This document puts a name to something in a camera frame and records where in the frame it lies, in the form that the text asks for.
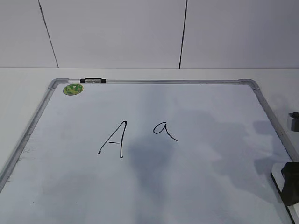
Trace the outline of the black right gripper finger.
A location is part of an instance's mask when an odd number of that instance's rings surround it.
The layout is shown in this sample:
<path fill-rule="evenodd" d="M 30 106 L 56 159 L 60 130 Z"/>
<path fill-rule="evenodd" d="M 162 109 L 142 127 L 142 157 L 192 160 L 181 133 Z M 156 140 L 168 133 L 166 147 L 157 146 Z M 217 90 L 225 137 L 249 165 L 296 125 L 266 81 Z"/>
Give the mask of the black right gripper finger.
<path fill-rule="evenodd" d="M 286 206 L 292 206 L 299 202 L 299 163 L 287 162 L 281 169 L 284 185 L 281 198 Z"/>

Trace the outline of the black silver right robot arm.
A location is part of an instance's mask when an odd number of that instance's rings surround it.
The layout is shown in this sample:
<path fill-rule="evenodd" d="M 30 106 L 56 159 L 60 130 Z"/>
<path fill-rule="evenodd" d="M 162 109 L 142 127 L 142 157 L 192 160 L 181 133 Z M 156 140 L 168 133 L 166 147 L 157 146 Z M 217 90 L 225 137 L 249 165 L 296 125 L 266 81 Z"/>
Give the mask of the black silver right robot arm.
<path fill-rule="evenodd" d="M 299 113 L 288 114 L 288 127 L 291 131 L 299 131 Z M 299 202 L 299 163 L 287 162 L 281 169 L 284 185 L 281 197 L 286 206 L 292 206 Z"/>

